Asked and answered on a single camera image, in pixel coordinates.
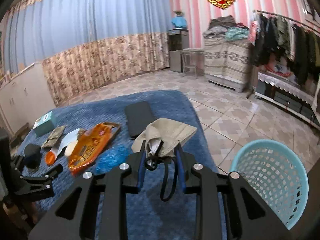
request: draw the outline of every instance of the blue plastic basket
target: blue plastic basket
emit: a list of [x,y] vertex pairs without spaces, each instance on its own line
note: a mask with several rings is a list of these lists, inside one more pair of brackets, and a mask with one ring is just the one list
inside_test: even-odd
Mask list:
[[243,146],[230,171],[241,174],[288,229],[301,217],[308,199],[306,170],[282,143],[256,140]]

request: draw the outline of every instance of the black phone case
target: black phone case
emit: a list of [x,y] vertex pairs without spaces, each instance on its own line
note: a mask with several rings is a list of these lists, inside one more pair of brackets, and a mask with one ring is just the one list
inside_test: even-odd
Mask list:
[[148,124],[156,120],[147,101],[128,105],[124,108],[124,112],[127,116],[127,126],[131,138],[137,138]]

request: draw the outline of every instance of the white cabinet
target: white cabinet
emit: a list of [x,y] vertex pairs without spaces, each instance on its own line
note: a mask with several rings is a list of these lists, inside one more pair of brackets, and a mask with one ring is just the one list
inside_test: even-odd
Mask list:
[[40,63],[35,63],[21,75],[19,91],[24,109],[18,112],[25,116],[31,128],[36,119],[55,108]]
[[12,137],[27,123],[32,128],[36,119],[55,108],[41,63],[27,67],[0,89],[0,107]]
[[13,99],[12,85],[9,83],[0,90],[0,106],[2,110],[2,118],[7,125],[11,137],[22,128],[26,122],[18,115],[15,103],[17,100]]

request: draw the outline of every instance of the beige face mask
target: beige face mask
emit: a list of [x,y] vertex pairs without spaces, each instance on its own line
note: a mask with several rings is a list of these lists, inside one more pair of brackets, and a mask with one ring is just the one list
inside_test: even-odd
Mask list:
[[[146,141],[145,167],[154,171],[158,164],[164,164],[164,179],[160,191],[160,199],[164,202],[173,196],[178,177],[177,162],[174,155],[174,148],[180,143],[183,146],[195,133],[197,128],[182,122],[167,118],[159,118],[149,124],[147,128],[135,139],[131,149],[138,152],[143,141]],[[164,192],[169,177],[168,165],[173,161],[174,176],[172,189],[168,197],[164,198]]]
[[191,125],[167,118],[159,118],[149,124],[147,128],[135,139],[131,146],[133,152],[141,149],[143,141],[146,141],[147,157],[155,155],[161,140],[163,145],[158,153],[159,157],[174,157],[173,149],[178,143],[183,146],[195,133],[197,128]]

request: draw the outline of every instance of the blue blanket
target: blue blanket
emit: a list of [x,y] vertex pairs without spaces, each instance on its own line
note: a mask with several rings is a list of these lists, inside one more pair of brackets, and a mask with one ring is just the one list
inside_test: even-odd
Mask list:
[[[156,118],[170,118],[197,127],[196,134],[184,145],[183,149],[194,154],[199,163],[216,171],[196,112],[188,98],[177,90],[142,92],[103,101],[61,107],[54,109],[53,112],[58,120],[57,126],[67,125],[64,134],[76,128],[89,129],[100,122],[120,123],[121,132],[116,136],[110,147],[123,144],[130,149],[133,141],[129,137],[126,126],[124,107],[139,101],[148,101]],[[22,155],[25,146],[29,143],[42,145],[49,134],[37,138],[34,131],[31,130],[21,144],[18,153]],[[63,172],[53,181],[55,196],[36,203],[40,214],[48,210],[74,181],[68,170],[66,158],[59,158],[55,164],[57,163],[63,165]],[[41,176],[48,169],[43,154],[39,170],[30,173],[27,169],[24,169],[23,175]],[[163,165],[159,165],[155,171],[146,171],[142,191],[138,195],[127,194],[129,240],[193,239],[196,196],[184,195],[181,189],[177,187],[173,198],[168,202],[162,202],[159,195],[163,174]],[[170,174],[172,179],[172,167],[170,167]],[[169,181],[167,186],[169,190],[171,189],[170,185],[171,182]],[[102,200],[100,200],[97,225],[100,223],[101,211]]]

